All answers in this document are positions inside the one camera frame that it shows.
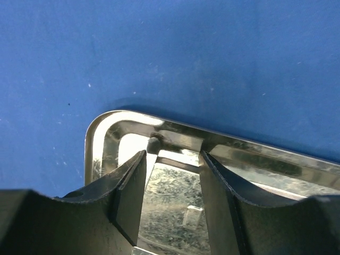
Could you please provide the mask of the stainless steel instrument tray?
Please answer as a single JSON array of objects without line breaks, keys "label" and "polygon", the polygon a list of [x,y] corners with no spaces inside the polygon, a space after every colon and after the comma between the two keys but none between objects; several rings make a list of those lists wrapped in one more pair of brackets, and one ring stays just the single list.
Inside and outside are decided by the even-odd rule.
[{"label": "stainless steel instrument tray", "polygon": [[128,110],[90,124],[85,139],[85,183],[147,152],[144,193],[134,254],[210,254],[199,178],[199,152],[274,194],[300,200],[339,194],[339,164],[205,131]]}]

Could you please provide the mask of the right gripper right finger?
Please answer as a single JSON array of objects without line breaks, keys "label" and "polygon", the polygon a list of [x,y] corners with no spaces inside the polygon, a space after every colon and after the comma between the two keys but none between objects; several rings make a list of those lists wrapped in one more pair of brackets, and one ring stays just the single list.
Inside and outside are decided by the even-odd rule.
[{"label": "right gripper right finger", "polygon": [[339,254],[339,196],[271,193],[200,153],[212,254]]}]

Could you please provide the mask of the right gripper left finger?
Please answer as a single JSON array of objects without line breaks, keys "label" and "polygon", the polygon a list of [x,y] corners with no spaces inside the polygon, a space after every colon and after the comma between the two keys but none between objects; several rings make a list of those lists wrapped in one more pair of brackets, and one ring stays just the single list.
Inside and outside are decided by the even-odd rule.
[{"label": "right gripper left finger", "polygon": [[137,244],[147,154],[64,197],[1,191],[1,254],[131,254]]}]

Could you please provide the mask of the blue surgical drape cloth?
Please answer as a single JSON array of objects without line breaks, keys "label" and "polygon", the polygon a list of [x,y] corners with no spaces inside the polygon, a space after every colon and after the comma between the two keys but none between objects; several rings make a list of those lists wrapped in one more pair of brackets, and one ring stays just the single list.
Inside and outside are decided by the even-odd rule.
[{"label": "blue surgical drape cloth", "polygon": [[339,1],[1,1],[1,188],[84,183],[130,109],[339,161]]}]

